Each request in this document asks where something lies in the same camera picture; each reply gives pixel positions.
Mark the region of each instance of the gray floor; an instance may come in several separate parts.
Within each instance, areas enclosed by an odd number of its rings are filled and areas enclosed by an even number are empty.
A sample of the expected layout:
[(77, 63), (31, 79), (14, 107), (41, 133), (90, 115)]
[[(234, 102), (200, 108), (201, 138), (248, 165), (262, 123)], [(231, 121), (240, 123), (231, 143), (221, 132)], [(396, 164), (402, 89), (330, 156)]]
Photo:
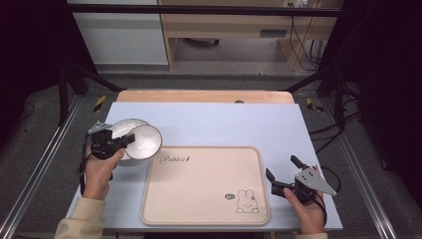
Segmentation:
[[(289, 72), (280, 48), (273, 40), (222, 39), (218, 46), (206, 44), (181, 41), (172, 72), (158, 68), (152, 71), (152, 68), (148, 68), (148, 71), (140, 71), (137, 68), (125, 72), (115, 68), (103, 71), (103, 76), (119, 86), (130, 89), (276, 91), (285, 89), (312, 73), (305, 70)], [(38, 238), (48, 238), (48, 235), (54, 233), (59, 220), (66, 215), (68, 203), (78, 187), (77, 167), (84, 134), (94, 122), (106, 119), (107, 110), (117, 96), (117, 93), (112, 93), (91, 80), (87, 80), (87, 83), (91, 87), (90, 91), (84, 97), (76, 97), (82, 101), (76, 117), (20, 220), (16, 229), (20, 234), (30, 232), (34, 236), (34, 233), (43, 233), (41, 236), (37, 234)], [(318, 99), (316, 86), (317, 83), (314, 83), (294, 93), (309, 131), (332, 124), (328, 113), (331, 100)], [(97, 99), (103, 95), (106, 95), (105, 103), (98, 113), (94, 113)], [(309, 110), (307, 99), (313, 100), (316, 107), (324, 107), (325, 111)], [(2, 221), (37, 166), (57, 129), (59, 120), (57, 86), (33, 94), (27, 103), (34, 106), (34, 111), (31, 113), (32, 107), (27, 105), (23, 116), (29, 117), (13, 127), (14, 133), (9, 143), (0, 152), (0, 180), (3, 182), (0, 192)], [(348, 103), (345, 107), (346, 115), (357, 111), (354, 103)], [(324, 138), (333, 134), (334, 129), (313, 135), (312, 138)], [(353, 154), (362, 165), (398, 238), (422, 238), (421, 209), (410, 197), (399, 176), (395, 172), (382, 169), (379, 154), (359, 118), (347, 123), (342, 136), (347, 139)], [(326, 140), (314, 140), (315, 149), (325, 142)], [(344, 229), (331, 231), (329, 235), (337, 238), (381, 238), (373, 215), (362, 196), (364, 191), (359, 187), (358, 180), (350, 169), (347, 160), (349, 152), (344, 148), (343, 142), (343, 139), (337, 138), (317, 154), (320, 164), (334, 170), (340, 175), (342, 182), (341, 192), (335, 198), (335, 203)], [(278, 232), (277, 236), (293, 238), (291, 232)]]

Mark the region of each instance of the beige sleeve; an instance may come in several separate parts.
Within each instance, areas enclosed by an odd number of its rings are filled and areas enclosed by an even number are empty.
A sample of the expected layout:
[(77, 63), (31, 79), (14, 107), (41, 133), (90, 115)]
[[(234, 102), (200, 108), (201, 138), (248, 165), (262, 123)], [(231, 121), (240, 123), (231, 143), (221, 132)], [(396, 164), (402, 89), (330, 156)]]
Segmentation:
[(71, 217), (60, 221), (55, 238), (102, 238), (105, 201), (79, 197)]
[(297, 239), (327, 239), (326, 233), (310, 234), (310, 235), (298, 235)]

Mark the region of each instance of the white panel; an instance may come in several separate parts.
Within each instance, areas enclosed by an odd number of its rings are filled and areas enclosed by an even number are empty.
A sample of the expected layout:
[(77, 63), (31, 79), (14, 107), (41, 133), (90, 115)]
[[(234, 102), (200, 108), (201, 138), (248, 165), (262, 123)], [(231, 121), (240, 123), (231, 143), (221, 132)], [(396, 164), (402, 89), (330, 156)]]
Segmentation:
[[(155, 0), (68, 0), (75, 4), (156, 5)], [(158, 14), (74, 13), (96, 64), (167, 65)]]

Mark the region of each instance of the floor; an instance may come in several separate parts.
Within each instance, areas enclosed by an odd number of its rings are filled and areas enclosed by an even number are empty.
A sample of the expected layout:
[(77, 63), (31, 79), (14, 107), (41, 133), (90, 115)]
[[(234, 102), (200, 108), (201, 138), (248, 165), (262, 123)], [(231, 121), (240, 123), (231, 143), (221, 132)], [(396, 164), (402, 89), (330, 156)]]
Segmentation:
[[(285, 89), (309, 76), (312, 65), (302, 59), (304, 68), (290, 72), (281, 49), (275, 40), (221, 39), (215, 46), (209, 42), (182, 40), (176, 52), (172, 71), (154, 67), (126, 66), (102, 69), (102, 75), (118, 86), (130, 89), (207, 89), (207, 90), (268, 90)], [(78, 187), (76, 167), (79, 163), (81, 139), (93, 122), (104, 120), (107, 109), (117, 93), (111, 93), (91, 80), (89, 93), (69, 98), (79, 104), (76, 116), (65, 136), (56, 136), (59, 120), (57, 87), (33, 94), (27, 100), (23, 118), (14, 126), (13, 136), (5, 145), (0, 158), (0, 219), (15, 212), (16, 201), (22, 199), (34, 168), (39, 168), (52, 137), (59, 139), (57, 151), (50, 151), (52, 160), (45, 163), (42, 180), (31, 184), (28, 204), (17, 216), (16, 238), (52, 238), (57, 222), (66, 215), (67, 204)], [(331, 125), (332, 98), (319, 99), (314, 82), (294, 93), (309, 131)], [(99, 96), (106, 95), (101, 110), (93, 112)], [(308, 108), (308, 99), (314, 109)], [(345, 115), (358, 111), (356, 104), (345, 96)], [(336, 134), (336, 128), (312, 136), (321, 165), (334, 170), (341, 177), (341, 192), (335, 203), (344, 229), (331, 231), (332, 238), (422, 238), (422, 213), (409, 196), (399, 176), (382, 169), (379, 154), (359, 117), (351, 118), (345, 131), (327, 147), (324, 138)], [(327, 175), (327, 180), (335, 180)], [(391, 226), (389, 232), (382, 232)], [(115, 238), (114, 232), (105, 235)], [(270, 233), (263, 235), (270, 238)], [(141, 238), (139, 233), (121, 232), (119, 238)], [(292, 232), (277, 232), (277, 238), (293, 238)]]

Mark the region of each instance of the table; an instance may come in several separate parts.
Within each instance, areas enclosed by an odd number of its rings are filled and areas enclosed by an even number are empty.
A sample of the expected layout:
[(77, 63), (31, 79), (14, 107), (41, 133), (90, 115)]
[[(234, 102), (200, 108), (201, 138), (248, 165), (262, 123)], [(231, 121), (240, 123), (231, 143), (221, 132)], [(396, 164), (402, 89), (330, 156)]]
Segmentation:
[[(175, 103), (168, 102), (172, 97), (176, 97)], [(202, 102), (195, 103), (199, 98), (203, 99)], [(229, 104), (236, 101), (253, 104)], [(268, 167), (283, 182), (293, 182), (295, 174), (299, 172), (290, 162), (292, 154), (308, 165), (318, 165), (299, 106), (294, 104), (292, 95), (288, 93), (126, 91), (120, 93), (117, 102), (111, 106), (106, 122), (130, 118), (146, 120), (159, 128), (163, 145), (253, 146), (260, 151), (263, 168)], [(286, 199), (270, 193), (271, 184), (268, 181), (266, 187), (271, 217), (263, 226), (148, 226), (139, 217), (147, 172), (148, 162), (132, 160), (120, 163), (114, 170), (114, 180), (110, 182), (110, 192), (106, 198), (105, 229), (216, 232), (299, 228), (291, 205)], [(79, 195), (77, 191), (68, 216)], [(325, 195), (324, 200), (328, 214), (326, 229), (342, 229), (332, 198)]]

